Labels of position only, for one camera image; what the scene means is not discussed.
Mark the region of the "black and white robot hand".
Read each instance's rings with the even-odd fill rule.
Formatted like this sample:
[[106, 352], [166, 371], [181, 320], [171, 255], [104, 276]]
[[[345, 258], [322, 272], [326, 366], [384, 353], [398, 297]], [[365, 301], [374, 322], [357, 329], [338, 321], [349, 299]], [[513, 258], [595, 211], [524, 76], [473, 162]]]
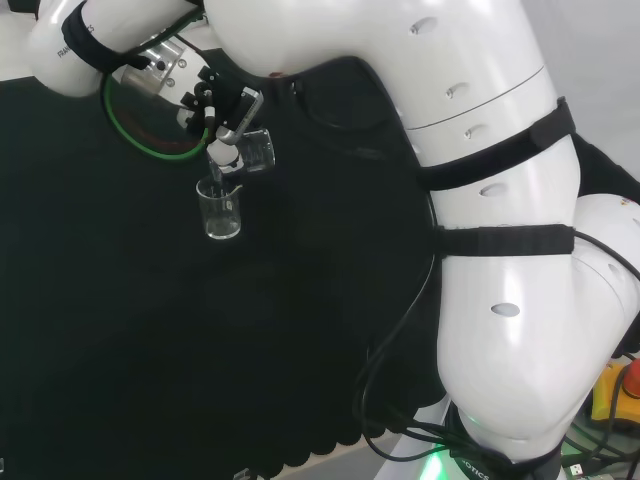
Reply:
[[216, 140], [207, 147], [206, 153], [209, 163], [222, 175], [235, 174], [245, 167], [244, 160], [235, 145], [227, 145]]

